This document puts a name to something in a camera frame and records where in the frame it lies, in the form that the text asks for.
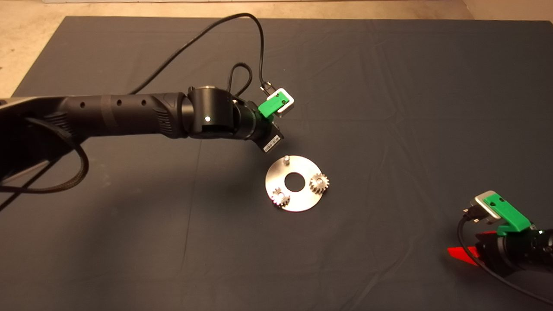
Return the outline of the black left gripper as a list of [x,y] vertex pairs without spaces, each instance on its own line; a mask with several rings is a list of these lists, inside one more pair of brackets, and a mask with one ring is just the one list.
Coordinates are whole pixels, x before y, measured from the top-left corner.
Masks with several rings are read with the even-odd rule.
[[263,152],[269,153],[279,143],[283,142],[284,135],[279,127],[269,119],[260,117],[256,119],[251,141]]

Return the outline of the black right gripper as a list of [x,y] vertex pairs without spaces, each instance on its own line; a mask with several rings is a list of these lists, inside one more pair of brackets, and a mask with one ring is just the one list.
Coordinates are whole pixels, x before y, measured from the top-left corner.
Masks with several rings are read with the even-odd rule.
[[[521,270],[538,271],[533,255],[537,234],[538,232],[520,232],[500,236],[496,231],[478,232],[475,235],[475,246],[468,246],[468,250],[487,268],[502,277]],[[448,247],[448,254],[454,259],[477,266],[463,247]]]

